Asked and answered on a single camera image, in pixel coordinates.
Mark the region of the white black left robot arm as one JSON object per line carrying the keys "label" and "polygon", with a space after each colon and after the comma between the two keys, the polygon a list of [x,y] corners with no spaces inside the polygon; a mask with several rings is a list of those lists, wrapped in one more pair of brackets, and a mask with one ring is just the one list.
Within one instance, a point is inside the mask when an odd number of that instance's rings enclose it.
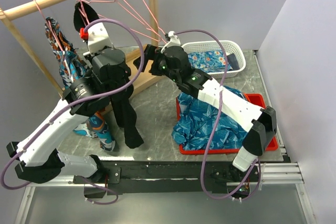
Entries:
{"label": "white black left robot arm", "polygon": [[15,166],[19,179],[43,184],[59,175],[73,175],[98,183],[105,177],[107,171],[98,156],[80,157],[57,150],[76,126],[108,106],[112,95],[130,86],[131,70],[122,50],[105,48],[91,64],[90,71],[63,92],[54,110],[29,137],[7,145],[12,160],[19,161]]}

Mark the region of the black shorts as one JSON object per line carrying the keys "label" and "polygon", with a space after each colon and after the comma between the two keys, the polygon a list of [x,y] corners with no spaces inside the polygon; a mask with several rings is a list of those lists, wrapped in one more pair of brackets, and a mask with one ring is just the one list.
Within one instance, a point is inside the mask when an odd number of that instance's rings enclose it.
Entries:
{"label": "black shorts", "polygon": [[[83,3],[85,12],[89,19],[89,23],[99,19],[96,11],[87,3]],[[85,28],[83,23],[83,17],[79,12],[80,3],[75,4],[74,12],[74,27],[77,32],[80,32],[80,28]],[[101,88],[100,93],[116,90],[118,88]],[[136,128],[136,112],[131,106],[129,98],[134,91],[133,85],[130,85],[126,89],[109,96],[111,105],[113,108],[114,116],[118,127],[124,129],[125,144],[129,148],[137,148],[141,146],[144,141]]]}

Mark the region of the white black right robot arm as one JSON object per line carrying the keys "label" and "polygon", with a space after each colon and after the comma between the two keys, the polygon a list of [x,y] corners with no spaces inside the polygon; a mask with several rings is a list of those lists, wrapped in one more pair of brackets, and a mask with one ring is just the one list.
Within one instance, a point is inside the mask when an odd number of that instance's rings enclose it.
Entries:
{"label": "white black right robot arm", "polygon": [[215,107],[247,132],[230,168],[233,180],[239,182],[247,177],[252,162],[262,156],[276,135],[276,111],[270,106],[262,108],[240,98],[208,73],[192,67],[181,46],[160,48],[147,45],[144,58],[136,58],[133,64],[144,71],[149,61],[152,61],[150,74],[168,77],[182,92]]}

